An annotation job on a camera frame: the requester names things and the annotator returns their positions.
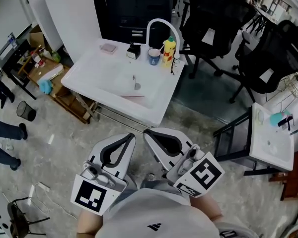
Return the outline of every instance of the white pipe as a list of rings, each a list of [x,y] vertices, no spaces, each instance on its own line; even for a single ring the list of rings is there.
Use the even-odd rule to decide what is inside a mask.
[[[171,25],[168,21],[166,21],[166,20],[164,20],[162,18],[154,18],[152,21],[150,21],[148,23],[148,26],[147,26],[146,46],[149,48],[150,27],[151,27],[152,23],[154,23],[154,22],[164,23],[168,27],[170,27],[170,29],[173,31],[173,33],[175,35],[175,39],[176,39],[176,49],[175,49],[174,58],[179,59],[180,58],[180,37],[179,37],[179,34],[178,34],[177,30],[175,30],[175,28],[173,27],[173,25]]]

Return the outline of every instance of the sink basin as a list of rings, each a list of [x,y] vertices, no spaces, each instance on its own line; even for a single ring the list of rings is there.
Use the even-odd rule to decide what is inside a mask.
[[[263,114],[262,122],[258,119]],[[270,124],[271,112],[255,103],[250,156],[260,159],[272,167],[291,171],[294,164],[294,138],[287,130]]]
[[[110,55],[100,50],[117,46]],[[90,99],[151,126],[159,126],[182,72],[184,62],[174,68],[153,66],[126,56],[128,44],[98,39],[63,77],[62,84]]]

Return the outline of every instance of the adidas logo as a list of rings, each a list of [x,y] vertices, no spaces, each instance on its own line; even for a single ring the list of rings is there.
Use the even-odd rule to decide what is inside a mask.
[[[154,231],[158,231],[158,229],[160,228],[160,226],[161,226],[161,223],[153,224],[153,225],[150,225],[148,227],[151,228]]]

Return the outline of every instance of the yellow bottle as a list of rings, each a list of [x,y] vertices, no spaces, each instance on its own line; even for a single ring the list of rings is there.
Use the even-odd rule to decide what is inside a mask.
[[[163,67],[166,67],[166,68],[171,67],[174,51],[175,51],[175,41],[173,37],[170,36],[169,39],[164,42],[163,58],[162,58]]]

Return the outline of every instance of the white shirt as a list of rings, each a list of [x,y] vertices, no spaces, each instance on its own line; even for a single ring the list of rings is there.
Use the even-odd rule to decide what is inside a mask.
[[[110,210],[96,238],[258,237],[239,225],[216,225],[182,196],[143,188]]]

